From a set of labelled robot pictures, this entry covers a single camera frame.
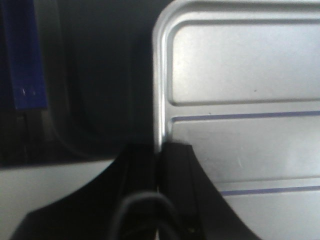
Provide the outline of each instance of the black plastic piece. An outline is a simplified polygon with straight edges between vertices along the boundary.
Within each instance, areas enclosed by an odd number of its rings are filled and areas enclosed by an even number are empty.
[[[158,165],[160,191],[175,204],[194,239],[259,240],[212,184],[191,145],[166,143]]]
[[[97,178],[71,195],[29,213],[11,240],[104,240],[122,198],[155,191],[153,148],[130,145]],[[154,240],[155,229],[130,234],[153,214],[152,204],[137,206],[123,223],[123,239]]]
[[[11,240],[154,240],[156,227],[161,240],[259,240],[192,146],[166,143],[156,164],[151,146],[128,146],[92,182],[29,213]]]

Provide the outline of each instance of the metal tray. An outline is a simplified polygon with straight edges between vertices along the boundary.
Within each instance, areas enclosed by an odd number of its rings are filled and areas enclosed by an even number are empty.
[[[156,149],[191,144],[221,191],[309,186],[319,38],[319,2],[173,2],[153,32]]]

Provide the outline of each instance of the blue object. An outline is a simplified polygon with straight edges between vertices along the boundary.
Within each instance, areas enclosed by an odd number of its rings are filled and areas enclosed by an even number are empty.
[[[45,108],[47,99],[33,0],[0,0],[0,3],[0,108]]]

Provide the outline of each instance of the gray surface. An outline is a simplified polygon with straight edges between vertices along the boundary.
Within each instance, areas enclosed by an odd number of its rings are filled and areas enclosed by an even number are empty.
[[[9,240],[27,213],[78,190],[111,161],[0,170],[0,239]]]
[[[264,240],[314,240],[320,1],[177,0],[153,32],[154,132],[191,144]]]

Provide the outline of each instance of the silver metal panel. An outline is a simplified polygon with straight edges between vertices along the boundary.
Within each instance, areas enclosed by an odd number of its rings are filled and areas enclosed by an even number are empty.
[[[186,24],[170,46],[171,103],[319,100],[318,39],[320,24],[313,20]]]
[[[191,144],[262,239],[320,236],[319,39],[319,0],[176,0],[153,31],[156,150]]]

